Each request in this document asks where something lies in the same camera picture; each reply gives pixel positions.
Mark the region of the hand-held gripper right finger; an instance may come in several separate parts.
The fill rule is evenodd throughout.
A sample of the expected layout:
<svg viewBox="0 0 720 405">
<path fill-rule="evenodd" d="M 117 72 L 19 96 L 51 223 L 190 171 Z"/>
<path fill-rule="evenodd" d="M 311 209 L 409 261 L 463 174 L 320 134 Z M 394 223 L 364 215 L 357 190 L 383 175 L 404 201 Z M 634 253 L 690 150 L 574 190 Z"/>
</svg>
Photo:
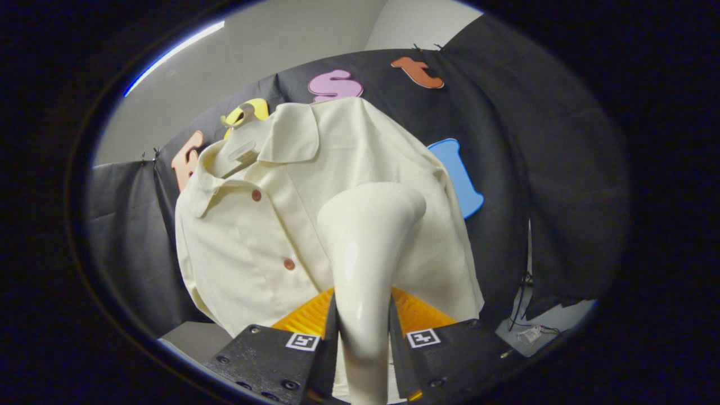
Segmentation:
<svg viewBox="0 0 720 405">
<path fill-rule="evenodd" d="M 471 403 L 527 359 L 478 319 L 455 321 L 391 290 L 389 338 L 399 395 L 409 403 Z"/>
</svg>

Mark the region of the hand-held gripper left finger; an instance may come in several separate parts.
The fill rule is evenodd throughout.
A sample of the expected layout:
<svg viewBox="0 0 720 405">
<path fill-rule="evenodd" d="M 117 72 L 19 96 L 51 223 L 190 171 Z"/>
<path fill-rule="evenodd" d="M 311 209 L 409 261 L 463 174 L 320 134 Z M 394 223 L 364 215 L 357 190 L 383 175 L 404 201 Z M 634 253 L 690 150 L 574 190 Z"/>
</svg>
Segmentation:
<svg viewBox="0 0 720 405">
<path fill-rule="evenodd" d="M 334 290 L 272 326 L 248 325 L 205 366 L 262 404 L 332 404 L 339 354 Z"/>
</svg>

